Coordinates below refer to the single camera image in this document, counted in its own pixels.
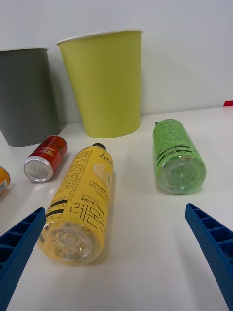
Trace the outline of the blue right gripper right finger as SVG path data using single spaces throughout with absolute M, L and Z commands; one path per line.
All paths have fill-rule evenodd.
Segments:
M 233 232 L 191 203 L 186 205 L 185 219 L 231 311 L 233 309 Z

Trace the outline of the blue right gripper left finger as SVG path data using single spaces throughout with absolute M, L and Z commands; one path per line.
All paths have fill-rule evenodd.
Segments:
M 0 237 L 0 310 L 5 311 L 45 225 L 40 207 Z

